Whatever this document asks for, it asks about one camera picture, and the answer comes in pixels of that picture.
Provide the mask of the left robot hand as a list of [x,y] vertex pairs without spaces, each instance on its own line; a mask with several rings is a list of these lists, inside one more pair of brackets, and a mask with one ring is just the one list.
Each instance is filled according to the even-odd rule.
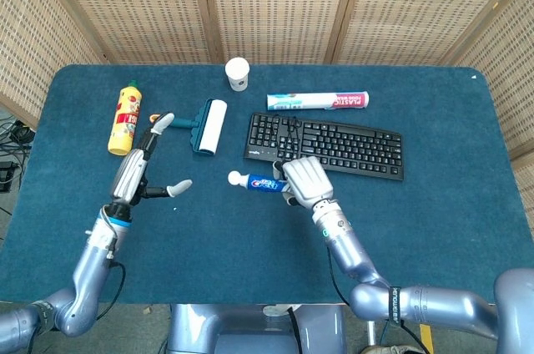
[[192,180],[182,180],[176,185],[149,187],[145,177],[145,171],[158,138],[173,121],[174,114],[171,112],[158,116],[144,131],[136,147],[124,157],[110,190],[113,203],[135,206],[142,198],[174,198],[192,186]]

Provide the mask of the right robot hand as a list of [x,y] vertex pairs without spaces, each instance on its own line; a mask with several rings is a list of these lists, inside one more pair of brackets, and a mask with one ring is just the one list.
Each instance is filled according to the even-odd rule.
[[333,199],[333,186],[315,156],[289,162],[275,161],[272,169],[277,180],[287,182],[282,195],[290,206],[299,205],[311,209],[322,200]]

